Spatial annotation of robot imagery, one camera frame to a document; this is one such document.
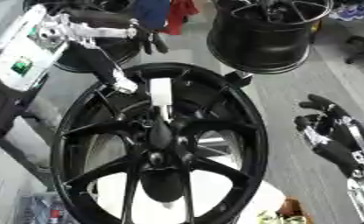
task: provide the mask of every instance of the wheel spoke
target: wheel spoke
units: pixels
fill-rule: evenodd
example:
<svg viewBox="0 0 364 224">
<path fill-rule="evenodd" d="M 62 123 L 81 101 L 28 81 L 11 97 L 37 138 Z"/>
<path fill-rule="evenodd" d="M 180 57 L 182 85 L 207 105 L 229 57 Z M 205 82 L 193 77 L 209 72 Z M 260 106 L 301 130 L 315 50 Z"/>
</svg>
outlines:
<svg viewBox="0 0 364 224">
<path fill-rule="evenodd" d="M 127 156 L 119 157 L 111 162 L 103 164 L 92 171 L 85 172 L 75 178 L 65 182 L 65 186 L 75 190 L 86 190 L 89 183 L 99 178 L 115 174 L 118 172 L 126 172 L 131 165 L 131 159 Z"/>
<path fill-rule="evenodd" d="M 209 103 L 207 103 L 205 106 L 202 106 L 202 108 L 200 109 L 202 111 L 202 114 L 204 114 L 204 116 L 206 116 L 213 108 L 214 105 L 216 105 L 217 102 L 219 102 L 223 97 L 224 92 L 229 90 L 229 86 L 225 86 L 221 89 L 221 91 L 216 94 L 216 96 L 214 98 L 212 98 Z"/>
<path fill-rule="evenodd" d="M 101 100 L 101 104 L 106 107 L 111 116 L 114 118 L 118 117 L 118 110 L 113 105 L 111 105 L 106 96 L 104 96 L 104 94 L 102 94 L 99 90 L 96 90 L 94 93 L 99 98 L 99 100 Z"/>
<path fill-rule="evenodd" d="M 127 173 L 125 195 L 123 196 L 122 224 L 133 224 L 132 207 L 139 180 L 138 166 L 132 165 Z"/>
<path fill-rule="evenodd" d="M 193 206 L 193 196 L 192 196 L 192 184 L 190 181 L 190 172 L 185 170 L 181 174 L 182 185 L 183 185 L 183 195 L 185 200 L 186 208 L 186 223 L 194 224 L 194 206 Z"/>
<path fill-rule="evenodd" d="M 63 136 L 72 136 L 72 135 L 95 135 L 95 134 L 111 134 L 116 133 L 117 131 L 125 131 L 128 133 L 133 132 L 135 129 L 131 124 L 127 122 L 118 122 L 118 121 L 107 121 L 107 122 L 98 122 L 92 123 L 83 127 L 79 127 L 77 129 L 69 130 L 64 133 Z"/>
<path fill-rule="evenodd" d="M 290 7 L 297 13 L 297 16 L 302 20 L 302 21 L 306 21 L 304 15 L 302 14 L 302 12 L 298 9 L 298 7 L 295 5 L 294 2 L 290 3 Z"/>
<path fill-rule="evenodd" d="M 192 161 L 192 168 L 225 176 L 233 182 L 234 187 L 244 186 L 249 180 L 247 174 L 205 157 L 196 157 Z"/>
</svg>

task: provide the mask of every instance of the black rim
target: black rim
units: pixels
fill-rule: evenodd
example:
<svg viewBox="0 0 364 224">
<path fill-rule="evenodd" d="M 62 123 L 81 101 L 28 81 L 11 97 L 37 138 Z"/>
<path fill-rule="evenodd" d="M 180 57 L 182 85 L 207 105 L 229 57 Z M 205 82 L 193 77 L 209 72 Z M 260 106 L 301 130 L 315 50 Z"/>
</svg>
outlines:
<svg viewBox="0 0 364 224">
<path fill-rule="evenodd" d="M 270 5 L 240 0 L 232 2 L 234 7 L 231 9 L 223 7 L 223 2 L 216 2 L 218 10 L 229 11 L 235 18 L 261 21 L 269 25 L 309 24 L 327 15 L 333 7 L 332 0 L 279 0 L 271 1 Z"/>
<path fill-rule="evenodd" d="M 136 115 L 142 115 L 148 108 L 146 94 L 137 94 L 133 100 L 127 100 L 126 106 L 118 106 L 111 102 L 112 90 L 96 84 L 83 94 L 66 113 L 59 127 L 52 150 L 52 174 L 59 195 L 66 203 L 66 208 L 82 223 L 133 223 L 131 219 L 131 205 L 135 195 L 137 182 L 143 173 L 154 172 L 154 169 L 146 169 L 151 163 L 151 153 L 163 153 L 164 158 L 170 163 L 168 172 L 175 172 L 179 176 L 181 194 L 186 205 L 185 223 L 228 223 L 244 208 L 256 192 L 263 179 L 266 168 L 268 145 L 263 121 L 255 106 L 239 89 L 232 87 L 218 74 L 206 69 L 177 63 L 151 64 L 135 66 L 126 71 L 126 74 L 145 90 L 145 81 L 149 78 L 172 77 L 175 89 L 191 88 L 194 85 L 205 85 L 208 89 L 218 94 L 206 98 L 206 103 L 196 105 L 194 110 L 199 110 L 199 115 L 186 115 L 180 112 L 183 119 L 175 118 L 174 138 L 172 150 L 149 149 L 143 150 L 143 144 L 137 140 L 136 133 L 144 130 L 142 125 L 137 125 Z M 178 111 L 191 108 L 194 102 L 186 100 L 184 94 L 175 94 L 174 101 L 180 102 L 175 106 L 175 115 Z M 123 104 L 123 98 L 119 95 L 119 104 Z M 222 109 L 215 109 L 224 104 Z M 233 116 L 225 119 L 221 111 L 234 110 Z M 93 123 L 89 116 L 99 115 L 99 111 L 108 114 L 108 119 Z M 196 155 L 197 135 L 207 130 L 232 130 L 238 133 L 244 142 L 241 150 L 242 165 L 239 171 L 224 164 L 219 164 L 206 157 Z M 127 148 L 126 155 L 116 158 L 92 171 L 83 173 L 83 162 L 79 161 L 81 154 L 86 154 L 84 146 L 89 136 L 93 134 L 118 135 Z M 231 191 L 212 210 L 200 217 L 193 213 L 192 189 L 190 187 L 190 172 L 203 170 L 218 173 L 227 177 L 233 183 Z M 88 185 L 103 176 L 112 173 L 124 172 L 127 174 L 122 218 L 117 219 L 102 210 L 88 193 Z"/>
</svg>

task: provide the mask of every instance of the robotic hand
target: robotic hand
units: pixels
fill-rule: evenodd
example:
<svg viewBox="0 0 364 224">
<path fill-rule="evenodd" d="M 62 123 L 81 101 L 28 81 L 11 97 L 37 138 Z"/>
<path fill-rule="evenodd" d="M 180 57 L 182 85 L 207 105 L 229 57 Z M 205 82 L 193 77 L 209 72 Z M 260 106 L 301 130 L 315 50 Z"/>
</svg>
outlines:
<svg viewBox="0 0 364 224">
<path fill-rule="evenodd" d="M 49 15 L 32 6 L 0 38 L 0 139 L 21 116 L 47 80 L 47 71 L 70 46 L 95 70 L 100 82 L 132 94 L 137 84 L 96 44 L 95 38 L 136 39 L 152 53 L 154 45 L 167 52 L 158 34 L 135 19 L 112 13 L 62 10 Z"/>
<path fill-rule="evenodd" d="M 298 116 L 297 130 L 316 154 L 335 163 L 348 178 L 348 195 L 364 221 L 364 128 L 333 101 L 315 94 L 308 98 L 299 106 L 319 113 Z"/>
</svg>

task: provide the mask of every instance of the wheel rim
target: wheel rim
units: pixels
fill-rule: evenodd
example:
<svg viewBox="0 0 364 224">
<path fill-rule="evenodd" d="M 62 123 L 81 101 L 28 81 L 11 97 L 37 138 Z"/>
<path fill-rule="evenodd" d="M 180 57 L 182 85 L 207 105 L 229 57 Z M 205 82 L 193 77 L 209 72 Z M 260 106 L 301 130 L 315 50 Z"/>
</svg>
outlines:
<svg viewBox="0 0 364 224">
<path fill-rule="evenodd" d="M 332 7 L 331 0 L 280 0 L 261 2 L 241 1 L 231 14 L 240 19 L 253 19 L 269 25 L 303 25 L 317 21 L 327 15 Z"/>
<path fill-rule="evenodd" d="M 180 82 L 182 82 L 183 84 L 181 85 L 184 86 L 188 85 L 188 82 L 190 81 L 197 81 L 198 83 L 204 82 L 208 86 L 212 85 L 212 88 L 214 89 L 220 89 L 220 93 L 215 97 L 217 99 L 208 101 L 208 104 L 206 104 L 204 107 L 200 107 L 205 115 L 203 116 L 204 119 L 194 118 L 194 122 L 189 121 L 185 126 L 178 124 L 182 127 L 179 134 L 184 139 L 188 139 L 187 141 L 181 141 L 181 143 L 183 146 L 191 145 L 192 147 L 189 149 L 192 149 L 193 146 L 197 145 L 196 142 L 198 140 L 196 136 L 199 133 L 202 133 L 204 130 L 232 130 L 236 133 L 239 133 L 245 138 L 245 144 L 247 144 L 244 149 L 241 150 L 241 170 L 237 171 L 229 167 L 224 167 L 224 165 L 216 164 L 214 161 L 205 157 L 194 155 L 194 153 L 184 154 L 185 160 L 180 159 L 178 157 L 178 153 L 167 154 L 167 156 L 171 155 L 171 157 L 173 157 L 173 165 L 177 167 L 178 175 L 181 182 L 183 183 L 183 195 L 187 198 L 185 201 L 187 208 L 186 223 L 210 222 L 220 224 L 231 221 L 235 216 L 237 216 L 237 214 L 254 195 L 258 185 L 263 179 L 267 162 L 267 137 L 261 117 L 256 111 L 254 105 L 240 90 L 229 86 L 218 74 L 196 66 L 188 66 L 183 64 L 137 66 L 128 69 L 126 74 L 130 76 L 132 80 L 137 82 L 144 81 L 149 77 L 157 78 L 170 76 L 175 80 L 175 86 L 177 86 Z M 128 206 L 124 206 L 122 218 L 117 219 L 97 206 L 94 202 L 94 199 L 92 199 L 91 196 L 85 191 L 87 190 L 88 183 L 91 182 L 90 180 L 97 179 L 100 176 L 110 173 L 127 172 L 131 175 L 128 175 L 128 190 L 125 191 L 124 205 L 131 205 L 130 202 L 132 201 L 132 195 L 134 195 L 134 186 L 137 185 L 139 179 L 137 171 L 140 167 L 140 163 L 147 163 L 148 161 L 145 157 L 147 155 L 146 153 L 153 152 L 149 152 L 148 150 L 140 151 L 140 156 L 138 157 L 128 154 L 127 156 L 113 160 L 107 165 L 101 166 L 101 170 L 103 170 L 103 172 L 95 169 L 95 171 L 90 171 L 85 174 L 82 173 L 82 161 L 73 161 L 69 159 L 72 156 L 72 153 L 74 154 L 77 151 L 81 151 L 83 154 L 86 153 L 83 152 L 83 149 L 77 150 L 77 148 L 75 148 L 80 148 L 80 145 L 82 146 L 85 142 L 81 138 L 82 135 L 88 136 L 94 133 L 110 132 L 111 130 L 115 132 L 116 126 L 119 130 L 123 130 L 124 132 L 124 134 L 120 135 L 120 137 L 125 142 L 125 147 L 131 149 L 135 147 L 132 142 L 135 142 L 137 139 L 133 137 L 131 133 L 137 132 L 137 130 L 134 130 L 136 128 L 134 124 L 127 122 L 130 119 L 130 116 L 134 116 L 134 107 L 125 107 L 124 111 L 126 111 L 126 115 L 124 113 L 121 115 L 123 110 L 120 110 L 118 113 L 116 113 L 116 111 L 112 109 L 114 106 L 109 106 L 109 104 L 106 103 L 106 101 L 111 99 L 109 99 L 109 97 L 111 97 L 113 94 L 114 93 L 111 93 L 110 89 L 102 87 L 100 84 L 94 86 L 91 90 L 88 90 L 88 92 L 71 107 L 69 112 L 66 113 L 53 146 L 52 173 L 56 188 L 59 192 L 59 195 L 66 203 L 66 208 L 73 214 L 73 216 L 75 216 L 76 219 L 82 223 L 133 223 L 130 218 L 130 208 Z M 145 96 L 137 95 L 135 97 L 136 104 L 138 104 L 138 106 L 136 105 L 136 109 L 145 107 Z M 217 101 L 221 99 L 227 99 L 227 101 L 229 101 L 227 102 L 228 109 L 231 107 L 231 102 L 235 103 L 235 105 L 233 105 L 234 109 L 242 109 L 241 113 L 230 113 L 233 116 L 241 118 L 240 121 L 231 122 L 230 120 L 227 120 L 224 122 L 220 119 L 214 119 L 214 109 L 211 109 L 211 107 L 217 107 Z M 177 111 L 183 110 L 177 108 L 177 106 L 175 106 L 174 109 L 176 110 L 176 115 L 179 113 Z M 110 113 L 113 117 L 121 117 L 122 120 L 117 121 L 114 119 L 112 121 L 102 122 L 101 124 L 93 125 L 91 127 L 87 126 L 86 128 L 78 128 L 78 126 L 83 126 L 88 123 L 88 118 L 86 116 L 93 116 L 96 113 L 99 115 L 99 111 L 101 110 L 104 113 Z M 189 161 L 189 167 L 186 166 L 185 161 Z M 191 200 L 191 189 L 189 186 L 189 173 L 191 169 L 219 173 L 228 177 L 234 184 L 232 191 L 227 194 L 223 201 L 221 201 L 209 212 L 195 218 L 192 214 L 193 205 Z"/>
</svg>

